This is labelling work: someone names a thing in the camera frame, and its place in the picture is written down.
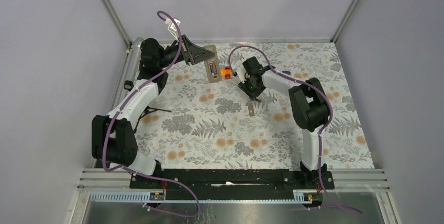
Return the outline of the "grey battery cover strip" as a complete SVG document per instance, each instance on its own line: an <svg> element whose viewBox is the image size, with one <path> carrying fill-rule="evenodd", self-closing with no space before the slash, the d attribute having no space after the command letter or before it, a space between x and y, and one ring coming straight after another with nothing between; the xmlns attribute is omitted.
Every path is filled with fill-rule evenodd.
<svg viewBox="0 0 444 224"><path fill-rule="evenodd" d="M250 117L255 116L255 113L254 113L254 106L253 106L252 104L249 104L249 105L248 105L248 113L249 113L249 116L250 116Z"/></svg>

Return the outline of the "grey remote control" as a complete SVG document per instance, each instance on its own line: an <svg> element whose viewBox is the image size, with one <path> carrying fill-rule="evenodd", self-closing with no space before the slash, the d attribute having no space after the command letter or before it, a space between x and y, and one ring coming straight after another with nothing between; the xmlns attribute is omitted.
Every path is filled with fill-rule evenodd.
<svg viewBox="0 0 444 224"><path fill-rule="evenodd" d="M220 64L219 64L219 58L217 55L217 49L214 44L210 44L207 46L204 46L206 50L211 51L214 56L208 60L205 60L205 68L207 73L207 78L210 83L216 83L221 81L221 73L220 73Z"/></svg>

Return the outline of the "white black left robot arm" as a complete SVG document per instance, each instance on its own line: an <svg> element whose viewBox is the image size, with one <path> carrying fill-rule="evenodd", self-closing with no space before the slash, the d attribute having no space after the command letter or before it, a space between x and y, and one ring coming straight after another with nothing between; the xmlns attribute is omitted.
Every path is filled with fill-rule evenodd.
<svg viewBox="0 0 444 224"><path fill-rule="evenodd" d="M162 174L156 170L157 161L138 150L135 137L141 119L155 111L149 104L164 90L170 64L187 65L207 63L216 59L216 47L198 46L186 35L170 46L163 47L154 38L136 40L130 56L139 60L139 75L135 81L125 81L128 91L124 100L107 115L92 120L92 156L102 163L114 163L142 175L142 181L151 188L162 183Z"/></svg>

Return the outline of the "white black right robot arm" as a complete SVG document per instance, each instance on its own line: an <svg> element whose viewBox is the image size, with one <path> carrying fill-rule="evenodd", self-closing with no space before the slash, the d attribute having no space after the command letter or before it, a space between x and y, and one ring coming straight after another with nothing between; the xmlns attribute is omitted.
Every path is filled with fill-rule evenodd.
<svg viewBox="0 0 444 224"><path fill-rule="evenodd" d="M277 71L273 66L264 66L257 58L243 61L237 72L240 78L238 87L251 100L259 101L265 89L277 91L290 100L293 118L302 129L303 153L300 174L303 186L314 188L321 181L318 169L322 167L321 142L319 131L329 122L330 110L320 81L316 78L301 81Z"/></svg>

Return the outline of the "orange toy car chassis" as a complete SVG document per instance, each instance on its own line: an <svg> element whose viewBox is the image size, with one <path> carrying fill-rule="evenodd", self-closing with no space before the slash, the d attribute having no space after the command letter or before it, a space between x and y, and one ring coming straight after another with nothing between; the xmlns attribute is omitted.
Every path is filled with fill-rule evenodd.
<svg viewBox="0 0 444 224"><path fill-rule="evenodd" d="M232 76L234 76L233 71L229 66L224 67L220 70L221 76L225 79L230 79Z"/></svg>

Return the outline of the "floral patterned table mat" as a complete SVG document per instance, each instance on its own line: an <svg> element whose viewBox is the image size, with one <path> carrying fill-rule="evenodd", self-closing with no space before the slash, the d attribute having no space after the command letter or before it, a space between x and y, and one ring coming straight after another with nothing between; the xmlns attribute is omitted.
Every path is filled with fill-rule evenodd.
<svg viewBox="0 0 444 224"><path fill-rule="evenodd" d="M345 74L333 43L235 43L216 45L219 63L234 68L250 57L271 62L295 79L315 77L334 109L324 131L323 155L330 169L372 169L367 146ZM251 101L236 77L208 81L203 63L174 65L168 82L150 106L171 110L151 114L135 134L138 149L166 169L297 169L302 131L287 97L266 89ZM248 105L254 106L250 117Z"/></svg>

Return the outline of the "black mini tripod stand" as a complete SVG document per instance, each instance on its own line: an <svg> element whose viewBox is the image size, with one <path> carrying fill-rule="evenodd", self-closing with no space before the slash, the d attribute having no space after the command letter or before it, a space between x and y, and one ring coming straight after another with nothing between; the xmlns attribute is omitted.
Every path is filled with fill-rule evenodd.
<svg viewBox="0 0 444 224"><path fill-rule="evenodd" d="M154 108L154 107L150 107L147 106L144 111L141 113L141 115L138 117L138 120L136 122L136 126L133 129L133 132L136 133L137 132L137 128L139 126L139 123L145 122L145 121L152 121L151 119L151 114L156 113L157 111L163 111L163 112L167 112L167 113L171 113L171 110L167 110L167 109L160 109L160 108Z"/></svg>

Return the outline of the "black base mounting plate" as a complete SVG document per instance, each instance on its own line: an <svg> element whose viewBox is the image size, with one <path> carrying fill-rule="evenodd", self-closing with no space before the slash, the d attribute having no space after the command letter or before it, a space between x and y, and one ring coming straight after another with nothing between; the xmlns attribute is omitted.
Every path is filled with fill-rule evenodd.
<svg viewBox="0 0 444 224"><path fill-rule="evenodd" d="M131 189L158 189L167 200L294 200L294 190L317 192L335 188L326 165L321 171L288 169L161 169L154 175L162 182L133 175Z"/></svg>

